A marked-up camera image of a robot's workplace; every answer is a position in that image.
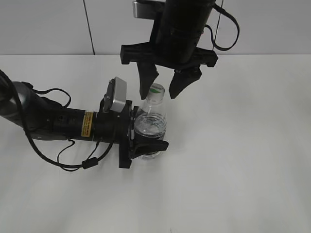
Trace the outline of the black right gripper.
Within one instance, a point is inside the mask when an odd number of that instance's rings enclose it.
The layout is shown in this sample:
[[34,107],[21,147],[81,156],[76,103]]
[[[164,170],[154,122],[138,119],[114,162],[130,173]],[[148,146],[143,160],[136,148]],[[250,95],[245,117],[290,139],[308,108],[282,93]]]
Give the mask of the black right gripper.
[[162,14],[157,14],[148,42],[121,46],[121,63],[137,63],[142,100],[146,99],[151,85],[158,77],[155,65],[175,69],[169,87],[171,99],[175,99],[186,87],[201,78],[198,66],[215,66],[217,54],[197,47],[201,35],[201,31],[194,34],[179,31],[169,25]]

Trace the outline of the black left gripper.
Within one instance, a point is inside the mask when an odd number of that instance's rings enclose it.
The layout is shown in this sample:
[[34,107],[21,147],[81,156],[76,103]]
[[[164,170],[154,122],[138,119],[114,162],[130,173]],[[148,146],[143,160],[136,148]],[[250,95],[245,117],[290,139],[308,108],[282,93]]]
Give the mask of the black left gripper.
[[130,159],[129,130],[132,123],[132,101],[127,100],[120,113],[112,110],[104,113],[103,109],[104,101],[102,100],[100,103],[100,111],[97,113],[93,124],[93,140],[96,142],[105,142],[109,145],[106,151],[97,158],[98,161],[101,161],[108,155],[113,144],[119,145],[119,168],[130,168],[132,163],[131,159],[167,150],[169,146],[167,141],[151,138],[143,138],[141,140],[134,139]]

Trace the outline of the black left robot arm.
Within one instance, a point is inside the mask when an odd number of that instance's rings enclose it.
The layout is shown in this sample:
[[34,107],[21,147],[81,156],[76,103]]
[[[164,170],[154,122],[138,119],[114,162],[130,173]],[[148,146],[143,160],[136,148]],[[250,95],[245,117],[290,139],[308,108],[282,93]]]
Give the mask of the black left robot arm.
[[46,98],[30,83],[0,75],[0,115],[23,128],[36,153],[36,140],[74,143],[77,140],[119,145],[119,166],[129,168],[144,154],[165,151],[168,142],[139,135],[134,130],[137,107],[126,98],[127,84],[119,77],[109,81],[97,112],[72,109]]

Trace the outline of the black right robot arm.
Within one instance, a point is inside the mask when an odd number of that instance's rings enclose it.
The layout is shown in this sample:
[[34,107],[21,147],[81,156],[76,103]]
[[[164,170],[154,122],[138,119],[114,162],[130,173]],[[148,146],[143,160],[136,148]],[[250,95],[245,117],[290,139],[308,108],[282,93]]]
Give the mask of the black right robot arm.
[[141,99],[158,77],[157,66],[174,70],[171,99],[201,78],[201,65],[215,66],[216,53],[197,46],[214,5],[213,0],[133,1],[134,17],[154,22],[148,42],[121,46],[121,63],[137,64]]

